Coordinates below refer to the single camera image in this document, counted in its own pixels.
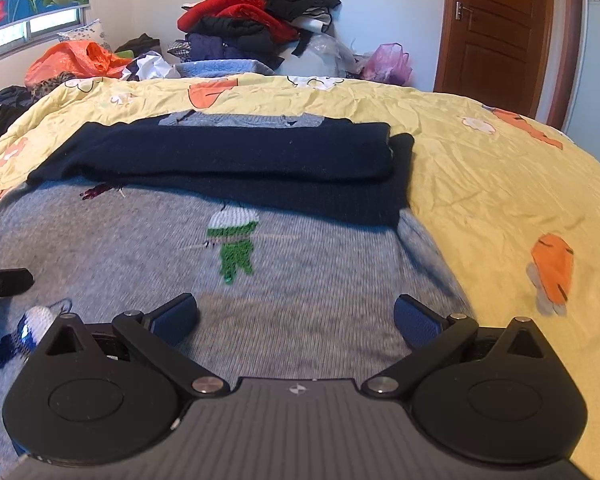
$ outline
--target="window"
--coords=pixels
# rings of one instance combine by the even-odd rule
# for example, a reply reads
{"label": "window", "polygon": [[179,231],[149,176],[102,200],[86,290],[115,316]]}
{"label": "window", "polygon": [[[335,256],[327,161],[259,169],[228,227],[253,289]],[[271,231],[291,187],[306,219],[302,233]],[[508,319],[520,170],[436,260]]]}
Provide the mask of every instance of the window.
{"label": "window", "polygon": [[84,23],[82,9],[64,9],[26,22],[0,28],[0,57],[14,50],[52,38],[59,30],[74,28]]}

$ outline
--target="pink plastic bag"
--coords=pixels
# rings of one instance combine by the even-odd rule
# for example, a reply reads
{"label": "pink plastic bag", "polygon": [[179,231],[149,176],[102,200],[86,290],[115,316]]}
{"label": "pink plastic bag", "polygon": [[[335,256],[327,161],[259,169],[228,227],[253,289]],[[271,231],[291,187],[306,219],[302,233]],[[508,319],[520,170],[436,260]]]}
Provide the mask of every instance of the pink plastic bag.
{"label": "pink plastic bag", "polygon": [[362,72],[362,79],[389,85],[408,86],[413,71],[408,63],[409,54],[402,49],[400,43],[382,44],[366,64]]}

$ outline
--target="red sweater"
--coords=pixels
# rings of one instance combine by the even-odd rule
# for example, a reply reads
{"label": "red sweater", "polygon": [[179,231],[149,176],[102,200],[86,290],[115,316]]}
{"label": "red sweater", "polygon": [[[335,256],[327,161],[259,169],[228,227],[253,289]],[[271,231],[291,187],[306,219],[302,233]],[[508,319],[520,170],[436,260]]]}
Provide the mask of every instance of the red sweater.
{"label": "red sweater", "polygon": [[264,0],[205,0],[180,17],[178,28],[182,32],[191,32],[203,16],[229,16],[262,23],[276,43],[288,43],[298,38],[298,32],[291,25],[267,14],[264,7]]}

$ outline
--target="orange plastic bag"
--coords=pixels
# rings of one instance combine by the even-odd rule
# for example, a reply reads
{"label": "orange plastic bag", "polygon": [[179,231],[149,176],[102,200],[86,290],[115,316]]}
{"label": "orange plastic bag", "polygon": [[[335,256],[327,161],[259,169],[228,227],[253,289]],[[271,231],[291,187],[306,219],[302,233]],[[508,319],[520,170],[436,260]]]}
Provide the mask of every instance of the orange plastic bag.
{"label": "orange plastic bag", "polygon": [[63,41],[52,46],[29,67],[24,84],[32,88],[61,72],[71,72],[78,78],[119,78],[125,66],[132,61],[115,56],[93,41]]}

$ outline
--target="metal screw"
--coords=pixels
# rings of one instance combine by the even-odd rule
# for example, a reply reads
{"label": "metal screw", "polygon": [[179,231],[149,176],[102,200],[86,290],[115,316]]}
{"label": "metal screw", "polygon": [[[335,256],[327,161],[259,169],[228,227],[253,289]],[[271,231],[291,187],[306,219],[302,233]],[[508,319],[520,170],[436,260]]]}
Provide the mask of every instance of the metal screw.
{"label": "metal screw", "polygon": [[191,387],[201,394],[214,394],[224,387],[224,381],[218,377],[200,377],[191,383]]}
{"label": "metal screw", "polygon": [[379,376],[369,379],[366,386],[376,394],[390,394],[397,390],[400,384],[391,377]]}

